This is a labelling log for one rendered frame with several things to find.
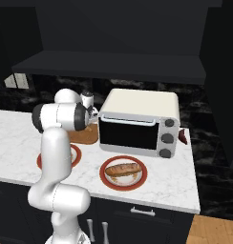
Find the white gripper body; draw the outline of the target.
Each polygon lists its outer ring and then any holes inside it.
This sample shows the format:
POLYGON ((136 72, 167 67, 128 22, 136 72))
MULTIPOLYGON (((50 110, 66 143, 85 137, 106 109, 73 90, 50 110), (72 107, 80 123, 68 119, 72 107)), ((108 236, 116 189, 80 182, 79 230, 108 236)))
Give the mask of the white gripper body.
POLYGON ((97 122, 98 110, 96 107, 90 107, 89 112, 89 123, 94 124, 97 122))

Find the wooden cutting board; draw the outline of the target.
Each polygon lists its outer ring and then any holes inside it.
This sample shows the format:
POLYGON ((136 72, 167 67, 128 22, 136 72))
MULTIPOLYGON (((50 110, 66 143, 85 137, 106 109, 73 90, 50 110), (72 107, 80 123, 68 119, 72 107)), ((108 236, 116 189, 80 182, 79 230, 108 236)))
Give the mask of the wooden cutting board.
POLYGON ((85 130, 68 132, 72 143, 92 145, 98 140, 97 124, 90 124, 85 130))

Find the black base cabinet door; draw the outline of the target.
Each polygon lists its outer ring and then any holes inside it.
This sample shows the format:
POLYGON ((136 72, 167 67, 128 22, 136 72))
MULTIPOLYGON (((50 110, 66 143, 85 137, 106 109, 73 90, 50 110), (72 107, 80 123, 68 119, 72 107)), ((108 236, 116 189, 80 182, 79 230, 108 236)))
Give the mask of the black base cabinet door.
POLYGON ((94 197, 91 198, 91 204, 90 204, 89 209, 78 217, 78 223, 81 227, 81 230, 90 238, 87 219, 92 219, 93 225, 94 225, 95 242, 91 242, 91 243, 98 244, 98 241, 97 241, 97 237, 98 237, 97 212, 96 212, 96 204, 95 204, 94 197))
POLYGON ((108 223, 110 244, 185 244, 186 234, 172 224, 146 220, 142 216, 113 209, 113 200, 97 199, 96 206, 100 222, 108 223))

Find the black tall cabinet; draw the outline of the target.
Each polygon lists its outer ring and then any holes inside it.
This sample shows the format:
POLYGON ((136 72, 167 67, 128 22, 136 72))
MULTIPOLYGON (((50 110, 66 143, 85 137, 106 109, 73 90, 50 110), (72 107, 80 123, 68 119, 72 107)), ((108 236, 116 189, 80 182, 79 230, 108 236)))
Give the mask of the black tall cabinet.
POLYGON ((208 9, 200 58, 206 70, 205 91, 233 169, 233 0, 208 9))

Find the toaster oven glass door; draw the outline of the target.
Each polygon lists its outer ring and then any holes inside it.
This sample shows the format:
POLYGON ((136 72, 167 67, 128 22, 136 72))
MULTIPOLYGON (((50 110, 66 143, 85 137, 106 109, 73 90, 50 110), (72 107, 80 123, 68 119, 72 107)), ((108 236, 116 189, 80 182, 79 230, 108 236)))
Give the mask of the toaster oven glass door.
POLYGON ((153 127, 108 123, 98 118, 99 145, 104 150, 130 148, 155 151, 159 122, 153 127))

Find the red rimmed plate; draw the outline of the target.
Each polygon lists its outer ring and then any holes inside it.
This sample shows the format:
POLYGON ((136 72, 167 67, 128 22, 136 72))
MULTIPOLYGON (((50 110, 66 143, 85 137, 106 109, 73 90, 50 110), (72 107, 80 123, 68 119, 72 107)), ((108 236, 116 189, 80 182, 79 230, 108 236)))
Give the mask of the red rimmed plate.
MULTIPOLYGON (((76 145, 71 145, 72 167, 75 167, 81 159, 81 150, 76 145)), ((37 156, 36 164, 39 169, 42 169, 41 155, 37 156)))
POLYGON ((99 176, 101 181, 109 188, 116 191, 131 191, 140 187, 147 178, 147 169, 145 165, 137 158, 129 155, 117 155, 107 159, 100 167, 99 176), (113 177, 108 176, 105 170, 108 167, 125 164, 137 163, 141 166, 141 171, 127 176, 113 177))

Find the cream toaster oven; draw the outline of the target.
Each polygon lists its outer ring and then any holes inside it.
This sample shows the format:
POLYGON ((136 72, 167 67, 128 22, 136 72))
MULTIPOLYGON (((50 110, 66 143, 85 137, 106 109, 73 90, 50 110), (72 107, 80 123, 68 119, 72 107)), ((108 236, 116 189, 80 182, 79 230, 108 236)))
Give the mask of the cream toaster oven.
POLYGON ((158 146, 155 151, 130 148, 113 148, 104 150, 116 153, 129 153, 145 156, 160 157, 159 151, 167 149, 171 157, 175 155, 180 130, 179 99, 174 92, 169 91, 142 91, 128 89, 112 89, 102 105, 98 117, 101 115, 116 119, 159 122, 158 146), (166 127, 165 120, 173 119, 175 125, 166 127), (171 133, 174 136, 172 144, 161 141, 161 136, 171 133))

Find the brown baguette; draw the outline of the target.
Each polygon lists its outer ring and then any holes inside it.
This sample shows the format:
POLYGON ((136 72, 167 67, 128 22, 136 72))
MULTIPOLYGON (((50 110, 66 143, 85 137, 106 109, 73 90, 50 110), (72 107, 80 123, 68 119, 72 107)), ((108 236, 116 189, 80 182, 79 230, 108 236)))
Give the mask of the brown baguette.
POLYGON ((119 176, 127 176, 130 174, 138 173, 141 171, 141 166, 137 163, 125 163, 118 164, 111 167, 108 167, 105 170, 105 173, 108 176, 119 177, 119 176))

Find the dark red round object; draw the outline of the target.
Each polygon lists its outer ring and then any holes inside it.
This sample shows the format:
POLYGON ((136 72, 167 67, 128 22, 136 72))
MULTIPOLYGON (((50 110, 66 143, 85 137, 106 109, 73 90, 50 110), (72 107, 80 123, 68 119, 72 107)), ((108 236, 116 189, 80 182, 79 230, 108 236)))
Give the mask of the dark red round object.
POLYGON ((184 129, 179 131, 179 141, 182 142, 183 144, 187 145, 187 139, 184 134, 184 129))

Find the black drawer front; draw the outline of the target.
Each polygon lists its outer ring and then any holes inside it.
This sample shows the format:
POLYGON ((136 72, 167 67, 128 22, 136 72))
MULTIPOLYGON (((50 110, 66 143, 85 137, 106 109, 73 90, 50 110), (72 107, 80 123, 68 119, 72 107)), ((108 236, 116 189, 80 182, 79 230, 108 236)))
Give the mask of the black drawer front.
POLYGON ((165 223, 165 224, 172 224, 174 215, 175 215, 173 211, 150 207, 150 206, 139 205, 139 204, 133 204, 133 203, 124 203, 124 202, 120 202, 120 201, 113 201, 112 206, 115 211, 123 212, 125 214, 129 214, 130 216, 142 216, 146 220, 155 220, 157 222, 165 223), (134 206, 136 209, 142 210, 142 211, 153 210, 156 213, 156 216, 149 216, 149 215, 144 215, 144 214, 139 214, 139 213, 131 213, 130 210, 134 206))

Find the black wall cabinet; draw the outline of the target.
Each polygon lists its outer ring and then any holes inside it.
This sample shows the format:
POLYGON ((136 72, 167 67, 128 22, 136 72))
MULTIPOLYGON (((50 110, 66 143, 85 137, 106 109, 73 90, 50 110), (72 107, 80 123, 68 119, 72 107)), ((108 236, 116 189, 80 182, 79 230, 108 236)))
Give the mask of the black wall cabinet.
POLYGON ((222 0, 34 0, 43 50, 32 74, 202 84, 201 41, 222 0))

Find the white wall outlet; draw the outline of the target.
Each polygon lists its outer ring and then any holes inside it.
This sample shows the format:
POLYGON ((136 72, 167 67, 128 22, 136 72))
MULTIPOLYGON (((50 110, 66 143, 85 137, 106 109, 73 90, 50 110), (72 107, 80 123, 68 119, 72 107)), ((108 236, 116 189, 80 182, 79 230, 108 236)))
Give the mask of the white wall outlet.
POLYGON ((5 86, 11 89, 23 89, 29 88, 29 83, 25 73, 14 73, 4 80, 5 86))

